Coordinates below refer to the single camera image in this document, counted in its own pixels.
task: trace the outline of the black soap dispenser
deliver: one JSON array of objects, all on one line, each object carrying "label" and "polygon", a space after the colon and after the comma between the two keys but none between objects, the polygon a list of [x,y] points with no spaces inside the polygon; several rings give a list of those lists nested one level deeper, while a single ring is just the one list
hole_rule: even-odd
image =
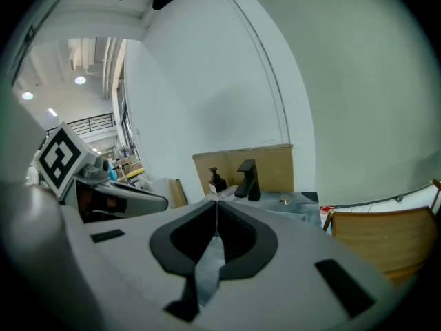
[{"label": "black soap dispenser", "polygon": [[210,172],[213,173],[212,180],[209,183],[209,189],[214,194],[218,194],[219,192],[227,189],[227,182],[225,179],[222,179],[219,174],[216,173],[218,168],[213,167],[210,168]]}]

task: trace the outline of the round ceiling light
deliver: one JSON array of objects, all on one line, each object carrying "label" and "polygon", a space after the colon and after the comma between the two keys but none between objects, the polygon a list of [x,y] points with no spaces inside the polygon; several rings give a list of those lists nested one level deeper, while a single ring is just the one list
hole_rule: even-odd
[{"label": "round ceiling light", "polygon": [[85,83],[85,77],[82,77],[82,76],[77,77],[77,78],[75,79],[75,83],[76,83],[77,85],[82,85],[82,84],[84,84],[84,83]]},{"label": "round ceiling light", "polygon": [[25,99],[26,101],[30,101],[32,98],[34,98],[34,95],[31,92],[24,92],[21,95],[21,98]]}]

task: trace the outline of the ceiling light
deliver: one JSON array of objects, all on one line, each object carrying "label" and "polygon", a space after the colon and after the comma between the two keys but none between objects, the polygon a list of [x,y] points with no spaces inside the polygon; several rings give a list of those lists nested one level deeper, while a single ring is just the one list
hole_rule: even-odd
[{"label": "ceiling light", "polygon": [[34,98],[34,95],[31,92],[24,92],[21,95],[21,98],[25,99],[26,101],[30,101],[32,98]]},{"label": "ceiling light", "polygon": [[49,113],[52,114],[54,117],[57,116],[56,112],[54,112],[54,110],[52,108],[48,109]]},{"label": "ceiling light", "polygon": [[77,78],[75,79],[75,83],[76,83],[77,85],[82,85],[82,84],[84,84],[84,83],[85,83],[85,77],[82,77],[82,76],[77,77]]}]

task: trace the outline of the brown cardboard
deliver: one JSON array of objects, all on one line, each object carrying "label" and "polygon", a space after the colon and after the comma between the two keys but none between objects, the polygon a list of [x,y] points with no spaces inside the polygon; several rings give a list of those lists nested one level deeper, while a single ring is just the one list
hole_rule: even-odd
[{"label": "brown cardboard", "polygon": [[267,192],[294,191],[294,165],[292,145],[268,146],[231,150],[222,152],[202,153],[193,156],[199,180],[205,194],[209,194],[211,167],[218,168],[218,174],[224,178],[227,185],[239,185],[243,173],[237,169],[246,159],[255,159],[260,189]]},{"label": "brown cardboard", "polygon": [[170,191],[172,192],[174,205],[178,207],[186,206],[187,199],[182,189],[181,181],[179,179],[169,179]]}]

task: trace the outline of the rectangular ceiling light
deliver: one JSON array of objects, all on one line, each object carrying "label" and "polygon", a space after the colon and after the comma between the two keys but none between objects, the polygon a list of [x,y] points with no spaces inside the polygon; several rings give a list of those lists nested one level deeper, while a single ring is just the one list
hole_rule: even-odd
[{"label": "rectangular ceiling light", "polygon": [[48,109],[49,113],[52,114],[54,117],[57,116],[56,112],[54,112],[54,110],[52,108]]}]

